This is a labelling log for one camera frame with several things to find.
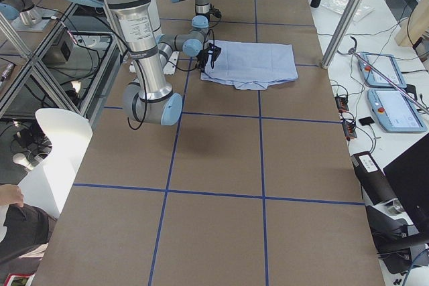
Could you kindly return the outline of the blue striped button shirt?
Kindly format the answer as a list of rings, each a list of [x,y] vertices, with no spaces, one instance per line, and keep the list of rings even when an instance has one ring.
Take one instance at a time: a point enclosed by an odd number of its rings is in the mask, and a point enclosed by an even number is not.
[[[221,53],[213,67],[200,74],[204,81],[238,90],[266,90],[298,79],[290,44],[218,41]]]

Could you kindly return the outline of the clear plastic bag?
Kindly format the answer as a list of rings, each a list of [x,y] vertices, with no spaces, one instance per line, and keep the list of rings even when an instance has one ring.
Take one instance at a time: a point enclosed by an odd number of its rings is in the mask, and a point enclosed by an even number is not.
[[[342,15],[345,12],[345,9],[349,3],[349,0],[322,0],[321,5],[335,13],[338,13],[339,15]],[[372,6],[366,5],[364,3],[361,3],[354,16],[353,21],[359,22],[363,18],[367,17],[370,13],[372,13],[375,9]]]

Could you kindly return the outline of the upper blue teach pendant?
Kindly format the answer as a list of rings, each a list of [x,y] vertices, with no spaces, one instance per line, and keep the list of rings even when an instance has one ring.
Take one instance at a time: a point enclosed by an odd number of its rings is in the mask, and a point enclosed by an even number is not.
[[[391,54],[375,54],[369,52],[359,52],[364,61],[368,62],[372,67],[379,70],[384,76],[390,79],[399,88],[406,88],[406,81],[402,76],[402,72],[397,64],[395,56]],[[364,81],[371,88],[393,88],[393,86],[383,77],[374,72],[370,66],[359,60],[359,69]]]

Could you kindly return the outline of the blue teach pendant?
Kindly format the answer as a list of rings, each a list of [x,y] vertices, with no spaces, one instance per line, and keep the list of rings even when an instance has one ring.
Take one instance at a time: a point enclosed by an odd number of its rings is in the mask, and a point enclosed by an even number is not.
[[[391,54],[375,54],[369,52],[359,52],[364,61],[368,62],[372,67],[379,70],[384,76],[390,79],[399,88],[406,88],[406,81],[402,76],[402,72],[397,64],[395,56]],[[370,66],[359,60],[359,69],[364,81],[371,88],[393,88],[393,86],[383,77],[374,72]]]
[[[394,89],[371,88],[367,99],[379,125],[388,133],[423,133],[427,131],[420,114]]]

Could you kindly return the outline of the white chair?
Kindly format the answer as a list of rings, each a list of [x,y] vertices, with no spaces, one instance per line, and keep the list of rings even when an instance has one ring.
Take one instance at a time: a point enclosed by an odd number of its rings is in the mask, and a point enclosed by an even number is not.
[[[93,130],[88,119],[64,109],[39,109],[35,116],[50,140],[52,150],[18,186],[26,204],[57,218],[66,203]]]

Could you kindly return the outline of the lower blue teach pendant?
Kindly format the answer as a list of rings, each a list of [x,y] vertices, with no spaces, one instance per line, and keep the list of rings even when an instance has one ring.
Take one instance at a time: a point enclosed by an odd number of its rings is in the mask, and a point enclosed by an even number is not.
[[[427,131],[420,114],[394,89],[371,88],[367,99],[379,125],[388,133],[423,133]]]

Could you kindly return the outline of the black monitor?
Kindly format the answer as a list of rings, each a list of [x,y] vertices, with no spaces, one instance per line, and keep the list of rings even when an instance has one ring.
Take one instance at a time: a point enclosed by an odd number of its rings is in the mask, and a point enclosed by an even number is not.
[[[428,231],[428,136],[383,168],[394,194],[420,232]]]

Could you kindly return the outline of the aluminium frame post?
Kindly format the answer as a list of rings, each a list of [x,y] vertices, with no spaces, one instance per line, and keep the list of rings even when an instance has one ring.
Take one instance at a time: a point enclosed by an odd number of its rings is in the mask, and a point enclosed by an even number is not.
[[[342,14],[339,23],[333,33],[333,36],[328,44],[328,47],[323,55],[322,61],[320,63],[321,68],[327,69],[329,67],[361,2],[362,0],[349,0],[345,12]]]

